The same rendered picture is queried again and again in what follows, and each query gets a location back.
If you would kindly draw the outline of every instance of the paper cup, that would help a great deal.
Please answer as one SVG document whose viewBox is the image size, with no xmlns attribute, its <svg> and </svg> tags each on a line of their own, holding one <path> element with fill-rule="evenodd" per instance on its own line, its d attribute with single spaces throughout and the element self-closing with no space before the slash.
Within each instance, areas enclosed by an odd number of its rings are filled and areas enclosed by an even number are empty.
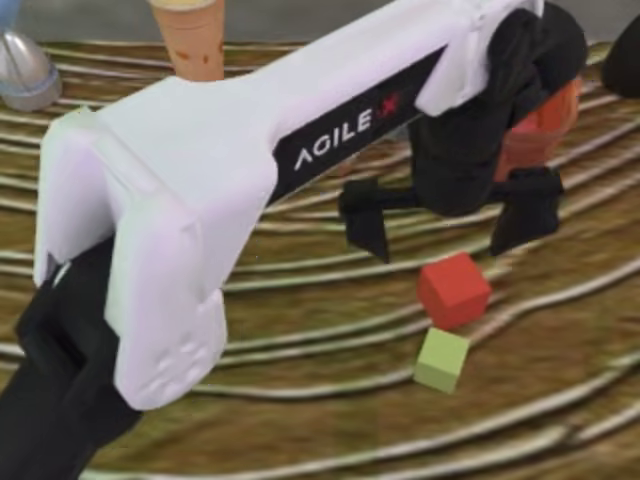
<svg viewBox="0 0 640 480">
<path fill-rule="evenodd" d="M 176 75 L 224 78 L 224 0 L 149 0 Z"/>
</svg>

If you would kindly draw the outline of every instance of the white robotic arm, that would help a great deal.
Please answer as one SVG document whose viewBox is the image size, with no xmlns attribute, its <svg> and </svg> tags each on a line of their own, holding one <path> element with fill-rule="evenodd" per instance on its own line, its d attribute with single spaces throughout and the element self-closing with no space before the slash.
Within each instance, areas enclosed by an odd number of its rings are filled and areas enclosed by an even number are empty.
<svg viewBox="0 0 640 480">
<path fill-rule="evenodd" d="M 486 48 L 542 0 L 396 0 L 255 73 L 167 78 L 53 122 L 35 281 L 115 233 L 105 318 L 131 407 L 184 395 L 222 355 L 222 288 L 265 206 L 420 112 L 477 95 Z"/>
</svg>

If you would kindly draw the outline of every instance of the robotic arm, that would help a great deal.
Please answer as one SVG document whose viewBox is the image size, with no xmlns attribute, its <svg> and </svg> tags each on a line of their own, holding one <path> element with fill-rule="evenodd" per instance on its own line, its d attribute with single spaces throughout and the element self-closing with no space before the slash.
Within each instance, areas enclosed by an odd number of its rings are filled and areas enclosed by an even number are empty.
<svg viewBox="0 0 640 480">
<path fill-rule="evenodd" d="M 0 477 L 77 478 L 140 412 L 203 379 L 226 344 L 223 285 L 267 205 L 418 117 L 477 124 L 499 105 L 503 135 L 523 77 L 491 68 L 514 57 L 490 43 L 522 11 L 540 19 L 543 1 L 396 0 L 255 73 L 212 84 L 171 77 L 53 122 L 41 150 L 39 290 L 18 324 L 27 359 L 0 397 L 0 432 L 33 416 L 25 399 L 42 382 L 50 394 L 33 405 L 51 420 L 32 423 L 10 455 L 0 448 Z M 102 336 L 112 341 L 100 347 Z M 113 417 L 108 433 L 102 417 Z M 67 447 L 52 430 L 60 419 L 79 428 Z M 41 474 L 29 462 L 40 438 L 66 448 Z"/>
</svg>

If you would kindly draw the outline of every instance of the green block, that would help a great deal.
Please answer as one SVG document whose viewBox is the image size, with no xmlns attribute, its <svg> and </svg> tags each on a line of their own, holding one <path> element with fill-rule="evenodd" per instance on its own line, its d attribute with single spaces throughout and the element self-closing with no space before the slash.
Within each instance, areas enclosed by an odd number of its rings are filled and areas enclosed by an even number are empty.
<svg viewBox="0 0 640 480">
<path fill-rule="evenodd" d="M 470 342 L 464 337 L 431 327 L 420 349 L 413 379 L 445 393 L 453 393 Z"/>
</svg>

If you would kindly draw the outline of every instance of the block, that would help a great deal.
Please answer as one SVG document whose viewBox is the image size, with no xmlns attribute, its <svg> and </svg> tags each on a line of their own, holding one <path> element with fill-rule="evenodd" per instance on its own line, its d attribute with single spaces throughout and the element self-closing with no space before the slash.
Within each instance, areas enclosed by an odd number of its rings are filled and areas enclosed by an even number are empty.
<svg viewBox="0 0 640 480">
<path fill-rule="evenodd" d="M 484 315 L 491 285 L 467 253 L 422 267 L 418 299 L 441 330 L 452 330 Z"/>
<path fill-rule="evenodd" d="M 464 337 L 430 328 L 420 349 L 413 379 L 425 387 L 453 393 L 469 346 L 470 341 Z"/>
</svg>

